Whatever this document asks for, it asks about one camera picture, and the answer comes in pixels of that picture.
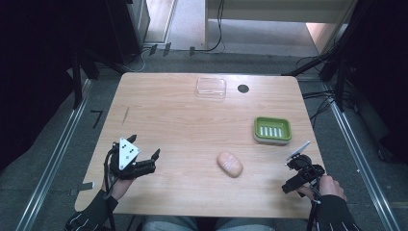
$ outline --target wooden table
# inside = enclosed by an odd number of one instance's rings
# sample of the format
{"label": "wooden table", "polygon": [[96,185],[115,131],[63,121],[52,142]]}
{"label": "wooden table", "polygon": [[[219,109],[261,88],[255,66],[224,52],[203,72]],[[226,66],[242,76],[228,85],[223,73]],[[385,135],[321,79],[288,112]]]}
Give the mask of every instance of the wooden table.
{"label": "wooden table", "polygon": [[[205,44],[208,19],[217,19],[220,0],[206,0]],[[357,0],[230,0],[222,19],[306,22],[320,54],[326,52],[349,20]]]}
{"label": "wooden table", "polygon": [[[198,78],[226,81],[225,98],[199,97]],[[241,93],[239,85],[249,86]],[[286,118],[293,137],[286,145],[253,138],[257,116]],[[322,165],[319,148],[294,77],[192,73],[126,73],[122,76],[84,183],[76,210],[85,209],[102,184],[112,142],[137,134],[138,161],[161,148],[156,172],[138,178],[115,209],[120,214],[203,217],[307,218],[310,201],[282,185],[296,175],[284,164],[301,144]],[[217,165],[220,152],[243,164],[238,178]]]}

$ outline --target person's arm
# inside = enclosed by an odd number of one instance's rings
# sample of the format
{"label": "person's arm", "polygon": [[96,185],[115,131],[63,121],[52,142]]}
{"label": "person's arm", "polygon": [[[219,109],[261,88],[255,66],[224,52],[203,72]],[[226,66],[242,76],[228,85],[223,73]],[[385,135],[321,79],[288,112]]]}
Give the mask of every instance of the person's arm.
{"label": "person's arm", "polygon": [[75,213],[65,224],[65,230],[101,230],[108,219],[108,204],[115,209],[117,201],[126,194],[133,180],[117,180],[112,189],[112,195],[105,200],[105,184],[95,196],[90,205],[82,212]]}
{"label": "person's arm", "polygon": [[[313,193],[306,187],[297,190],[313,198]],[[360,229],[354,222],[354,218],[348,210],[347,198],[339,182],[331,176],[323,175],[319,179],[319,191],[321,197],[317,207],[316,229],[318,231],[358,231]]]}

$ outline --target black hole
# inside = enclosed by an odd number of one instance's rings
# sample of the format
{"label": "black hole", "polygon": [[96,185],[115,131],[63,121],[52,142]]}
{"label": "black hole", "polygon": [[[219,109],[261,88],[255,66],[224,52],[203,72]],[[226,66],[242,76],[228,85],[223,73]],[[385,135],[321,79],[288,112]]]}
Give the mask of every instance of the black hole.
{"label": "black hole", "polygon": [[247,93],[249,91],[249,87],[247,85],[239,85],[238,91],[241,93]]}

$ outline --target green soap dish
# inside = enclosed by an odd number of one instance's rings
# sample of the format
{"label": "green soap dish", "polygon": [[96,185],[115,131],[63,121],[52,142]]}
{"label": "green soap dish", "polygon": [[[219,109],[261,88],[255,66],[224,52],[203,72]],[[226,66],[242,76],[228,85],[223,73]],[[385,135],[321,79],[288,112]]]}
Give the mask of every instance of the green soap dish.
{"label": "green soap dish", "polygon": [[254,122],[256,141],[288,143],[292,138],[291,124],[284,118],[257,117]]}

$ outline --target person's leg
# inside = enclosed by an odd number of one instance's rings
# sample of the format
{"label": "person's leg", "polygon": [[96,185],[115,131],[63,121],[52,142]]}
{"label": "person's leg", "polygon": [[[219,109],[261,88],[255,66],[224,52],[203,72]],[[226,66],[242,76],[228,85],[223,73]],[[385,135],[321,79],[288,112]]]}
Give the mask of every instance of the person's leg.
{"label": "person's leg", "polygon": [[217,231],[274,231],[271,218],[219,218]]}
{"label": "person's leg", "polygon": [[142,222],[142,231],[196,231],[195,218],[176,216],[146,216]]}

